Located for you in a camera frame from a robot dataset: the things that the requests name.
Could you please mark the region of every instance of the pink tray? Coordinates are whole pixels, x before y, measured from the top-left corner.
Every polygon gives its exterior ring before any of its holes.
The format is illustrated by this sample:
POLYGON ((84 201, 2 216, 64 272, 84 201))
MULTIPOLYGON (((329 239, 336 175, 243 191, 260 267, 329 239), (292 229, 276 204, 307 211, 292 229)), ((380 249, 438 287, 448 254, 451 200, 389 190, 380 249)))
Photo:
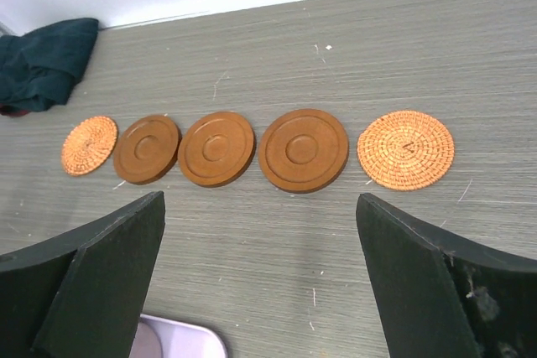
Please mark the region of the pink tray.
POLYGON ((227 358, 224 343, 209 329, 146 314, 140 322, 159 337, 162 358, 227 358))

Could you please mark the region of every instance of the round brown disc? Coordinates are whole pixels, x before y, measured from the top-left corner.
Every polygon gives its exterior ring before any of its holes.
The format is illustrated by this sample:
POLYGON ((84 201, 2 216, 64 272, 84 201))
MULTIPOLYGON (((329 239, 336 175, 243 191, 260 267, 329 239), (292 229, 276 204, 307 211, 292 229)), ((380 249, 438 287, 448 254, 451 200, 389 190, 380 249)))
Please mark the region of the round brown disc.
POLYGON ((433 184, 450 168, 455 144, 438 120, 397 111, 373 122, 358 139, 358 159, 371 179, 396 190, 433 184))
POLYGON ((308 193, 336 179, 348 154, 347 133, 337 119, 324 111, 301 109, 268 127, 259 147, 259 165, 275 186, 308 193))
POLYGON ((235 112, 203 117, 179 146, 179 167, 186 178, 207 187, 229 184, 248 168, 255 151, 250 123, 235 112))
POLYGON ((116 123, 91 117, 75 127, 61 149, 61 165, 72 176, 89 174, 110 157, 117 140, 116 123))
POLYGON ((181 133, 174 121, 161 115, 132 124, 114 152, 117 175, 131 184, 148 184, 174 166, 181 133))

